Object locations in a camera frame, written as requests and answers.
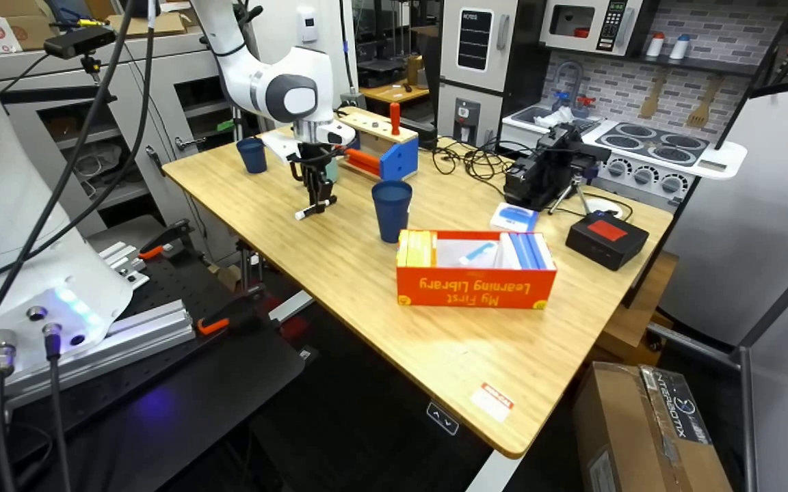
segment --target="white cabinet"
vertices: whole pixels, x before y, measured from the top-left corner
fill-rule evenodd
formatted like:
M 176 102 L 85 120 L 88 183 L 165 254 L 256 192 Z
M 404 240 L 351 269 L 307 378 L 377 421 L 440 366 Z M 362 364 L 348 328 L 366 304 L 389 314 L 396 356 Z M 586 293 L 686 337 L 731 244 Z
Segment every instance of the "white cabinet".
M 31 76 L 20 83 L 20 90 L 57 90 L 77 84 L 92 84 L 92 80 L 85 72 L 63 72 Z M 129 76 L 117 75 L 109 94 L 126 90 L 130 90 Z M 50 187 L 55 187 L 70 154 L 77 151 L 77 135 L 81 131 L 85 116 L 89 113 L 89 98 L 9 103 L 5 109 L 36 170 Z M 59 199 L 66 214 L 74 218 L 88 211 L 89 202 L 111 183 L 119 168 L 126 168 L 119 187 L 114 187 L 114 192 L 95 207 L 95 214 L 80 224 L 80 233 L 85 236 L 92 236 L 106 224 L 117 224 L 129 217 L 158 214 L 147 183 L 136 173 L 136 164 L 129 162 L 135 136 L 117 125 L 111 113 L 111 103 L 102 108 Z
M 117 162 L 135 149 L 143 109 L 144 42 L 130 42 L 129 46 L 109 88 L 111 102 L 92 123 L 88 149 L 77 159 L 59 199 L 69 217 L 81 214 L 92 202 L 98 188 L 117 173 Z M 0 58 L 0 88 L 36 58 L 36 52 Z M 13 90 L 77 84 L 95 84 L 80 72 L 80 60 L 47 60 L 36 76 L 24 76 Z M 88 109 L 89 98 L 9 103 L 16 135 L 50 187 L 66 168 Z M 162 173 L 167 162 L 226 142 L 233 142 L 233 113 L 213 54 L 200 46 L 196 36 L 158 38 L 151 116 L 136 159 L 126 164 L 126 180 L 80 224 L 80 233 L 92 236 L 130 217 L 152 214 L 165 224 L 189 221 L 195 229 L 191 240 L 207 259 L 233 263 L 233 233 Z

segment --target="table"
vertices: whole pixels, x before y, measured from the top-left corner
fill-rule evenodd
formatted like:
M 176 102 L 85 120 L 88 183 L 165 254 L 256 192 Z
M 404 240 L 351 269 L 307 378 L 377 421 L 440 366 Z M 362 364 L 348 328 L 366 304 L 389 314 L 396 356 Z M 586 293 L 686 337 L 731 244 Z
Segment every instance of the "table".
M 649 229 L 649 244 L 613 274 L 564 246 L 578 217 L 542 217 L 538 233 L 559 266 L 546 308 L 418 308 L 396 304 L 396 246 L 377 240 L 370 177 L 342 173 L 340 202 L 296 221 L 307 192 L 271 154 L 263 175 L 247 175 L 230 146 L 173 162 L 165 173 L 486 440 L 497 452 L 496 466 L 511 470 L 516 463 L 505 459 L 530 449 L 674 218 L 630 202 L 631 224 Z M 463 173 L 437 175 L 430 154 L 420 154 L 411 187 L 412 229 L 485 229 L 500 202 L 497 192 Z

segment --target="cardboard box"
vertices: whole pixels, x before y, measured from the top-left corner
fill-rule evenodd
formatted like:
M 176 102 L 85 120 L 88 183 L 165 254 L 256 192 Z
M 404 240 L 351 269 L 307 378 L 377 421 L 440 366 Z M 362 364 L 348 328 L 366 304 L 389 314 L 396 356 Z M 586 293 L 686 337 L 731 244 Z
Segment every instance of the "cardboard box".
M 533 266 L 505 258 L 509 239 L 527 240 Z M 404 307 L 542 308 L 556 266 L 533 233 L 500 229 L 401 229 L 396 251 L 396 300 Z
M 42 0 L 0 0 L 0 16 L 50 16 L 50 11 Z
M 42 49 L 44 42 L 55 36 L 47 16 L 9 16 L 9 26 L 21 52 Z
M 44 42 L 55 36 L 50 31 L 51 16 L 44 0 L 0 0 L 0 16 L 11 26 L 21 52 L 42 49 Z
M 591 366 L 575 401 L 591 492 L 728 492 L 728 475 L 686 380 L 650 366 Z

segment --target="black tool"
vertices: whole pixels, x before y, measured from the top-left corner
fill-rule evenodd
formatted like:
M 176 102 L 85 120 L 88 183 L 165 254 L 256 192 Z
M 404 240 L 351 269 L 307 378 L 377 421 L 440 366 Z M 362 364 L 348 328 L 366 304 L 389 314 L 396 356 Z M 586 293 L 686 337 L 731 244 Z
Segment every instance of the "black tool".
M 607 149 L 582 146 L 572 125 L 553 128 L 553 146 L 538 142 L 527 159 L 505 170 L 503 199 L 542 211 L 572 187 L 575 175 L 593 177 L 597 162 L 607 162 Z
M 617 221 L 613 214 L 589 214 L 568 226 L 565 246 L 617 270 L 643 250 L 646 239 L 646 229 Z

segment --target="wire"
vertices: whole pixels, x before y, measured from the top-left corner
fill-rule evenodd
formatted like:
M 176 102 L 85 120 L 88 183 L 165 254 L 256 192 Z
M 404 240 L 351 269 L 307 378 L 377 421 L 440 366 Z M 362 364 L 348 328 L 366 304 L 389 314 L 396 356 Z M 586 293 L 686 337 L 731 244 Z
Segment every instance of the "wire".
M 623 199 L 613 199 L 613 196 L 607 196 L 607 195 L 582 195 L 582 196 L 593 196 L 593 199 L 607 199 L 607 202 L 615 202 L 617 207 L 623 207 L 623 217 L 622 217 L 622 221 L 630 221 L 630 218 L 635 217 L 635 207 L 631 207 L 631 206 L 627 206 Z
M 39 258 L 51 244 L 57 244 L 63 236 L 69 236 L 77 224 L 81 224 L 129 175 L 129 164 L 136 159 L 140 146 L 144 139 L 144 123 L 147 123 L 147 109 L 151 109 L 152 31 L 147 31 L 147 49 L 144 52 L 147 52 L 147 58 L 144 58 L 144 83 L 143 83 L 144 94 L 143 94 L 143 109 L 140 109 L 140 131 L 136 131 L 136 139 L 135 139 L 129 157 L 122 157 L 119 170 L 111 177 L 111 183 L 102 195 L 95 195 L 92 202 L 81 214 L 77 214 L 59 233 L 55 233 L 50 240 L 44 240 L 39 250 L 32 250 L 26 259 Z
M 88 146 L 89 125 L 95 123 L 95 116 L 102 113 L 102 103 L 106 102 L 103 97 L 106 97 L 106 90 L 109 90 L 109 84 L 111 84 L 111 76 L 114 76 L 114 72 L 117 72 L 117 60 L 119 60 L 119 52 L 122 52 L 122 43 L 126 43 L 126 31 L 129 31 L 129 26 L 130 26 L 130 4 L 135 4 L 135 0 L 126 0 L 126 15 L 122 15 L 122 21 L 119 21 L 119 32 L 117 32 L 117 43 L 114 43 L 114 49 L 111 49 L 109 68 L 106 68 L 106 75 L 103 75 L 103 80 L 102 80 L 102 84 L 98 84 L 98 94 L 95 94 L 95 98 L 92 98 L 92 103 L 89 103 L 89 113 L 88 113 L 88 118 L 85 118 L 85 125 L 81 125 L 80 136 L 77 136 L 77 146 L 74 146 L 74 151 L 70 151 L 70 157 L 69 157 L 59 177 L 57 177 L 55 188 L 50 192 L 50 199 L 44 202 L 44 211 L 39 214 L 39 218 L 36 218 L 26 240 L 21 244 L 16 259 L 11 263 L 9 277 L 5 277 L 3 284 L 0 284 L 0 307 L 3 307 L 5 296 L 11 293 L 11 287 L 13 287 L 21 266 L 31 259 L 32 246 L 36 246 L 36 240 L 39 240 L 47 218 L 50 218 L 51 211 L 57 207 L 57 199 L 59 199 L 63 192 L 66 192 L 66 183 L 69 183 L 70 170 L 74 170 L 74 164 L 77 164 L 77 157 L 81 157 L 81 151 L 85 151 L 85 146 Z
M 503 188 L 496 187 L 492 180 L 497 177 L 497 173 L 505 170 L 505 159 L 492 154 L 489 146 L 492 142 L 485 142 L 481 149 L 468 149 L 463 142 L 452 142 L 445 149 L 434 146 L 431 149 L 431 168 L 440 175 L 453 175 L 456 168 L 463 164 L 468 177 L 489 187 L 492 192 L 497 192 L 503 196 Z
M 0 378 L 0 485 L 3 492 L 16 492 L 9 440 L 5 440 L 5 378 Z
M 44 52 L 42 58 L 36 58 L 24 72 L 20 72 L 20 76 L 13 76 L 13 80 L 0 90 L 0 97 L 9 94 L 16 83 L 21 83 L 31 72 L 36 72 L 36 67 L 42 67 L 47 58 L 50 58 L 47 52 Z
M 44 440 L 44 455 L 42 455 L 42 459 L 36 459 L 32 466 L 26 466 L 26 468 L 16 475 L 16 487 L 24 489 L 24 487 L 44 470 L 44 466 L 47 466 L 47 459 L 50 459 L 50 455 L 51 455 L 55 446 L 51 446 L 50 434 L 47 434 L 44 430 L 39 430 L 39 426 L 26 426 L 26 425 L 13 425 L 13 426 L 26 430 L 26 433 L 32 433 L 32 434 L 39 434 L 39 437 Z
M 63 492 L 70 492 L 70 468 L 69 468 L 69 446 L 66 446 L 63 401 L 59 401 L 59 359 L 50 362 L 50 401 L 55 411 L 55 437 L 57 437 L 57 457 L 59 457 L 59 472 L 63 472 Z

